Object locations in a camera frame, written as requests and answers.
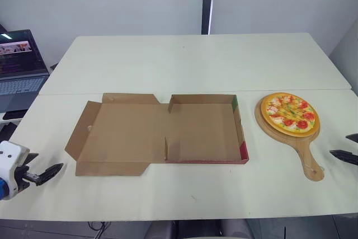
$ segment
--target laptop keyboard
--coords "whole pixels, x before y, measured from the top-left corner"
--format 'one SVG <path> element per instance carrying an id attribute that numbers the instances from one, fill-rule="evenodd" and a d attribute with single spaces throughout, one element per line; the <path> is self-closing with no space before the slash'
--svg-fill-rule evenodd
<path id="1" fill-rule="evenodd" d="M 0 95 L 11 95 L 14 93 L 37 92 L 44 78 L 29 78 L 18 81 L 0 82 Z"/>

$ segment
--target laptop screen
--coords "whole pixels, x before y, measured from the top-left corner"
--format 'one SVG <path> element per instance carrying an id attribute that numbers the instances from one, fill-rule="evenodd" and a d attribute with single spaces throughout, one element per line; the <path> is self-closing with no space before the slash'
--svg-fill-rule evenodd
<path id="1" fill-rule="evenodd" d="M 0 79 L 48 74 L 30 30 L 0 34 Z"/>

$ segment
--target cable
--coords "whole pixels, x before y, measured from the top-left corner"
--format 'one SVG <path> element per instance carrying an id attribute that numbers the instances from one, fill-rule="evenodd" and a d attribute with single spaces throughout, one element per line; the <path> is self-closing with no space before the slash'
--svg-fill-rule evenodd
<path id="1" fill-rule="evenodd" d="M 111 222 L 101 221 L 100 228 L 94 228 L 93 222 L 87 222 L 87 225 L 89 226 L 90 229 L 97 232 L 94 239 L 100 239 L 102 234 L 105 232 L 105 230 L 107 230 L 111 226 Z"/>

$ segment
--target wooden pizza board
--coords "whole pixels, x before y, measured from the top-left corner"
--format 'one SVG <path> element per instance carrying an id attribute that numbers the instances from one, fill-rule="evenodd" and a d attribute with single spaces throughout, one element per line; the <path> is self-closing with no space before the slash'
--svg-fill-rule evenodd
<path id="1" fill-rule="evenodd" d="M 309 149 L 309 144 L 315 140 L 319 134 L 318 130 L 307 137 L 293 137 L 288 134 L 281 133 L 280 131 L 274 129 L 262 116 L 261 114 L 261 102 L 263 99 L 259 100 L 255 107 L 255 118 L 261 129 L 273 139 L 290 145 L 293 147 L 298 156 L 301 159 L 302 168 L 305 176 L 312 181 L 319 181 L 324 178 L 324 172 L 322 168 L 317 164 L 313 158 L 311 151 Z"/>

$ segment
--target cardboard box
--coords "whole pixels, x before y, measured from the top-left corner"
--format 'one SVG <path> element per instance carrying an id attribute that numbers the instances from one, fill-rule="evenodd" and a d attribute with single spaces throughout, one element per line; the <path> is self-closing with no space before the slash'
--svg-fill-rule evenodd
<path id="1" fill-rule="evenodd" d="M 65 148 L 77 176 L 139 176 L 150 163 L 248 161 L 236 95 L 104 93 L 89 101 Z"/>

